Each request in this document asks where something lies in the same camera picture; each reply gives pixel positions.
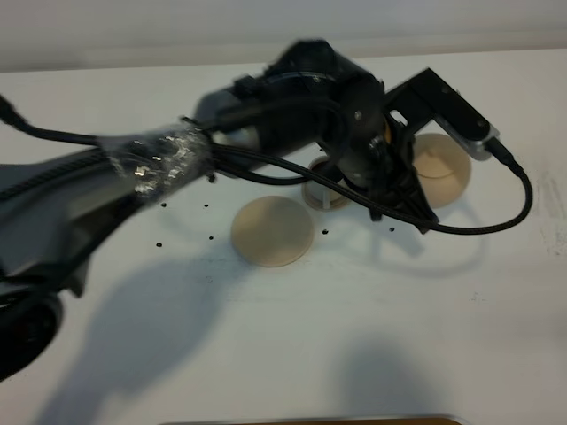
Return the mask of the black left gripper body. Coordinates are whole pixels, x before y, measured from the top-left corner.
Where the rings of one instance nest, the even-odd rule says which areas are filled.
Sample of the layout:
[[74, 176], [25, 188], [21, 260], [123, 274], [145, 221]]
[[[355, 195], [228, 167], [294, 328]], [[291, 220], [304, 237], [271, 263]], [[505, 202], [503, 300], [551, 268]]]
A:
[[349, 187], [367, 199], [370, 180], [379, 169], [414, 169], [413, 149], [403, 135], [404, 127], [384, 108], [388, 91], [382, 81], [370, 74], [337, 76], [330, 89], [332, 99], [338, 102], [352, 129], [338, 168]]

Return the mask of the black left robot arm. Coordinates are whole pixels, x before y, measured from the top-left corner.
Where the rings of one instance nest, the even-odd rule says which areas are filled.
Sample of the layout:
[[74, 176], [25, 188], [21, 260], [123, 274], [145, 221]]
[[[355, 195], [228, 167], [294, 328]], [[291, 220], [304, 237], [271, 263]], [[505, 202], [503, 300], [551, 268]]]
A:
[[32, 125], [7, 100], [1, 120], [82, 151], [1, 167], [1, 376], [32, 363], [62, 321], [59, 293], [80, 297], [90, 255], [149, 205], [219, 174], [291, 186], [344, 178], [373, 220], [437, 222], [413, 167], [413, 137], [392, 94], [323, 40], [294, 43], [266, 71], [203, 97], [192, 117], [140, 135]]

